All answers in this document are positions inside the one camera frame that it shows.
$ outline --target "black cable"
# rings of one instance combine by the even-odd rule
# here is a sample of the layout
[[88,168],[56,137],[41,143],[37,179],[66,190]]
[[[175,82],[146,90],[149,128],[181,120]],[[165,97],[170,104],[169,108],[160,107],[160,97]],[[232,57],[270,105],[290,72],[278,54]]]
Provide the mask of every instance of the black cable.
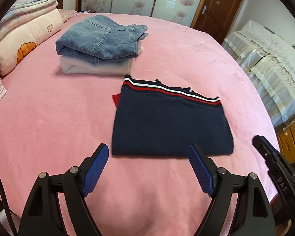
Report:
[[17,230],[15,228],[15,224],[14,224],[12,216],[11,216],[10,208],[9,208],[9,205],[8,205],[8,201],[6,199],[6,194],[4,192],[4,188],[3,188],[3,185],[2,185],[1,179],[0,179],[0,196],[1,196],[3,208],[4,208],[4,211],[6,213],[6,218],[8,220],[11,231],[12,231],[14,236],[18,236],[18,232],[17,232]]

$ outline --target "denim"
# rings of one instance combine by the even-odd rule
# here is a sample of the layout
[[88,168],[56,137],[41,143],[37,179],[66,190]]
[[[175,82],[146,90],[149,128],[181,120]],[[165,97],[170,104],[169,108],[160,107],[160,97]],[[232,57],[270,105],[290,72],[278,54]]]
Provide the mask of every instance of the denim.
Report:
[[119,25],[103,15],[71,26],[57,41],[59,55],[93,63],[118,62],[138,56],[138,41],[148,34],[145,25]]

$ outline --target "pink bedsheet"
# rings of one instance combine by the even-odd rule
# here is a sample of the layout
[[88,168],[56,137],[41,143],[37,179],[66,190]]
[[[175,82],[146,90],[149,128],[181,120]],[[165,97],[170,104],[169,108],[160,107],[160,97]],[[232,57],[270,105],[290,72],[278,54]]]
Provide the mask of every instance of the pink bedsheet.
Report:
[[[123,77],[66,75],[55,51],[55,41],[65,30],[89,16],[69,20],[3,79],[8,92],[0,101],[0,176],[19,216],[40,172],[64,173],[100,143],[110,147],[116,112],[112,95],[120,92]],[[107,16],[120,24],[148,26],[132,77],[190,86],[204,96],[221,98],[235,149],[230,156],[213,157],[214,162],[231,173],[257,173],[272,199],[276,190],[251,140],[264,135],[278,148],[277,139],[257,91],[233,58],[208,34],[188,27],[144,16]],[[111,155],[86,198],[103,236],[193,235],[210,200],[187,159]],[[233,199],[221,235],[228,232],[235,204]],[[74,235],[66,207],[63,214]]]

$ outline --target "blue gripper pad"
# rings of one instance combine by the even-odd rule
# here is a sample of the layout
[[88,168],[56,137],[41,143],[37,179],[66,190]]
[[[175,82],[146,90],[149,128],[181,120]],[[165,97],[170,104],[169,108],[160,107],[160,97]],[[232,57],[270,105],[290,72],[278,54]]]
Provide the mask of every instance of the blue gripper pad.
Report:
[[203,192],[212,197],[215,193],[212,175],[192,145],[188,149],[188,160]]
[[81,193],[86,197],[89,193],[93,192],[98,182],[99,177],[108,160],[109,150],[108,146],[104,145],[99,151],[99,154],[95,158],[94,162],[90,166],[90,169],[84,176],[84,184]]

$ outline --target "bed frame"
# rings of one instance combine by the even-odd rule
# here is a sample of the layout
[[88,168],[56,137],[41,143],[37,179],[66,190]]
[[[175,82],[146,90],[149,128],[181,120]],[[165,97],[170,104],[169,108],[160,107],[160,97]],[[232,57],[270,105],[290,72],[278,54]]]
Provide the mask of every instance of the bed frame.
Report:
[[63,4],[63,0],[57,0],[58,1],[58,6],[57,6],[57,9],[59,10],[59,9],[61,9],[61,10],[63,10],[64,9],[64,4]]

